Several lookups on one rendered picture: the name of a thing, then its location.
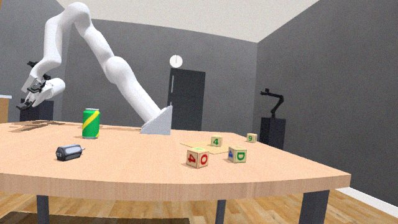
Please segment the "green soda can with yellow stripe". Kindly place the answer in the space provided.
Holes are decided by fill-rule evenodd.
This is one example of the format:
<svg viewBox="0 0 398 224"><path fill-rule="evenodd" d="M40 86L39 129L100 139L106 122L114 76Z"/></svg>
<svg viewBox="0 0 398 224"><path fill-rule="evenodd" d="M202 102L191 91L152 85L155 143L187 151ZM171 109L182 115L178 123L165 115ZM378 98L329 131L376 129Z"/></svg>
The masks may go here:
<svg viewBox="0 0 398 224"><path fill-rule="evenodd" d="M82 137L96 139L100 131L100 112L98 109L85 109L83 112Z"/></svg>

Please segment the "pale yellow square mat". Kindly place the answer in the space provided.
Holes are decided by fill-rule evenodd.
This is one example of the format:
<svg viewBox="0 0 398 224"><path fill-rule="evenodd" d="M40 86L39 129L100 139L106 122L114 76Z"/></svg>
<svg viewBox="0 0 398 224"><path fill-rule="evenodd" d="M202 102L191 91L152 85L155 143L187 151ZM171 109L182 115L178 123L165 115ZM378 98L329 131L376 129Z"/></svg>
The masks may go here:
<svg viewBox="0 0 398 224"><path fill-rule="evenodd" d="M221 147L214 147L214 146L210 146L211 141L181 142L180 144L182 144L184 146L191 147L191 148L200 147L203 149L208 149L210 151L209 154L212 154L212 155L226 153L226 152L228 152L228 146L232 146L232 145L223 143Z"/></svg>

